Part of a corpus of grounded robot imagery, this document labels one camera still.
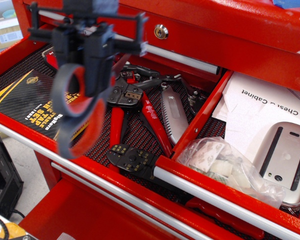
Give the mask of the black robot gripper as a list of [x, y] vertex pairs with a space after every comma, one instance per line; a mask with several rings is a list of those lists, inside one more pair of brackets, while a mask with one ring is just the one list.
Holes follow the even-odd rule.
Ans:
[[[57, 70], [67, 64], [85, 67], [85, 95], [97, 96], [108, 87], [113, 65], [114, 49], [118, 52], [143, 56], [146, 42], [143, 41], [144, 13], [137, 15], [118, 14], [117, 0], [64, 0], [62, 8], [48, 8], [31, 3], [30, 38], [41, 42], [52, 42]], [[52, 31], [39, 27], [40, 16], [57, 21]], [[80, 34], [97, 25], [98, 18], [134, 21], [135, 37], [132, 40], [114, 39], [113, 26], [105, 22], [97, 26], [95, 32], [86, 37], [82, 46]]]

